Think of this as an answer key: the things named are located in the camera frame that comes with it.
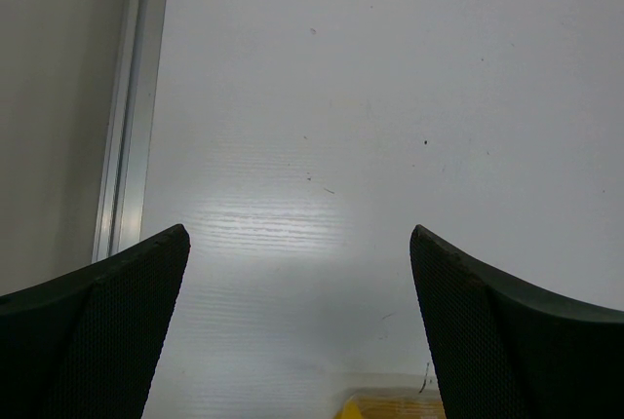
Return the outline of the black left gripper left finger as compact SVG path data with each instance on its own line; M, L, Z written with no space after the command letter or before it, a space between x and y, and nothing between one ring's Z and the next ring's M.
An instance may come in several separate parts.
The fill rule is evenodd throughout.
M177 224L2 296L2 417L141 417L190 248Z

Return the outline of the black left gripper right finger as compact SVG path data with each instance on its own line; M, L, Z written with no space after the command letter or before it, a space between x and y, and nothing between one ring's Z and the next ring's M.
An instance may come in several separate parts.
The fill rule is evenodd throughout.
M622 312L530 284L421 225L409 254L448 418L622 417Z

